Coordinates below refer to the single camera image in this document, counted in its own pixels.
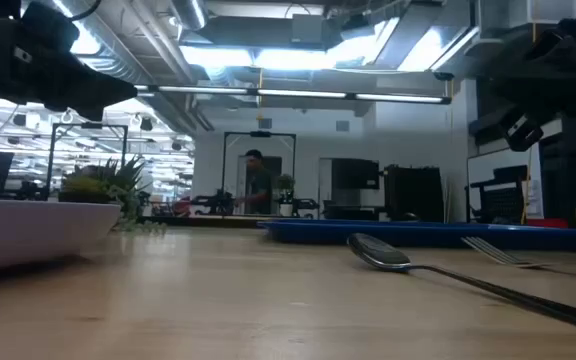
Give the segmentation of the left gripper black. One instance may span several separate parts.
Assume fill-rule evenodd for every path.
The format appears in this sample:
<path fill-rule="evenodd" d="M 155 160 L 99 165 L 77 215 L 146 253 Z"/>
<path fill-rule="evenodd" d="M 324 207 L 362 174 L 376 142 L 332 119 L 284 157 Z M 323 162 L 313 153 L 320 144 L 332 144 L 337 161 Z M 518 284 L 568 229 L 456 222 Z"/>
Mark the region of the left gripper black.
<path fill-rule="evenodd" d="M 127 81 L 91 69 L 72 55 L 79 29 L 64 21 L 50 28 L 0 18 L 0 98 L 41 102 L 101 121 L 108 106 L 137 96 Z"/>

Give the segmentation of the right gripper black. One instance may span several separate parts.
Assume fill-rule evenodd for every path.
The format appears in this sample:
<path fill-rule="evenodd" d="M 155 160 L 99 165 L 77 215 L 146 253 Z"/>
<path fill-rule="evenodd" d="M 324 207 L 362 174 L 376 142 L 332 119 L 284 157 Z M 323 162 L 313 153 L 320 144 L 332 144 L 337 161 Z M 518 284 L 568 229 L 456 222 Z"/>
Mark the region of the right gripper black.
<path fill-rule="evenodd" d="M 558 115 L 576 117 L 576 22 L 544 31 L 490 74 L 491 90 L 516 112 L 503 117 L 503 135 L 514 152 L 529 150 Z"/>

